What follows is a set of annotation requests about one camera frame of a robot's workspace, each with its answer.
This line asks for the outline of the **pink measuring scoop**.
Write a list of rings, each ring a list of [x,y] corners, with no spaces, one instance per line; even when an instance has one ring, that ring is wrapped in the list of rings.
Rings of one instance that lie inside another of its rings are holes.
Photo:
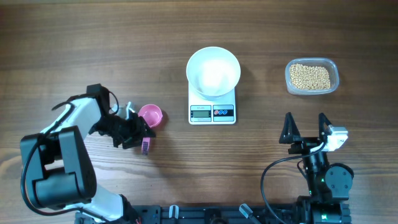
[[[162,121],[162,110],[153,104],[144,105],[138,112],[140,117],[143,117],[145,122],[149,125],[150,128],[154,128],[158,126]],[[142,154],[148,155],[150,148],[150,137],[144,138],[142,140]]]

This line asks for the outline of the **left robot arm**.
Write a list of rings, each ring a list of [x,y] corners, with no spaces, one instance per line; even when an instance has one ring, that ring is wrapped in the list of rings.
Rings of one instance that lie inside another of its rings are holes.
[[[96,180],[84,139],[95,132],[109,136],[113,146],[140,146],[155,132],[131,110],[120,116],[110,107],[113,95],[101,84],[54,106],[64,112],[47,128],[20,141],[21,195],[26,206],[42,216],[76,212],[96,223],[141,223],[127,198],[114,194]]]

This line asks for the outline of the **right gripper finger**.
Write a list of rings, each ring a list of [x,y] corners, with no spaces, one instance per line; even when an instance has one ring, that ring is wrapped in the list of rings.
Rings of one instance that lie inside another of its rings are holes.
[[[291,112],[285,115],[284,127],[280,134],[279,143],[280,144],[293,144],[295,142],[301,141],[301,135],[295,124],[294,118]]]
[[[330,133],[329,125],[331,125],[329,119],[326,117],[324,113],[320,113],[318,115],[318,127],[319,127],[319,139],[322,142],[327,142],[327,136]]]

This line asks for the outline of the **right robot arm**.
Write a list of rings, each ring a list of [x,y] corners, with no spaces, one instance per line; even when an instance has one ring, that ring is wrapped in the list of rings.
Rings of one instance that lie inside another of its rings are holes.
[[[317,137],[302,137],[292,113],[285,116],[280,135],[281,144],[289,144],[288,153],[302,159],[309,196],[299,196],[294,205],[294,223],[350,223],[348,207],[353,185],[353,170],[342,163],[331,164],[327,154],[339,149],[348,139],[348,130],[334,126],[321,113],[318,116]]]

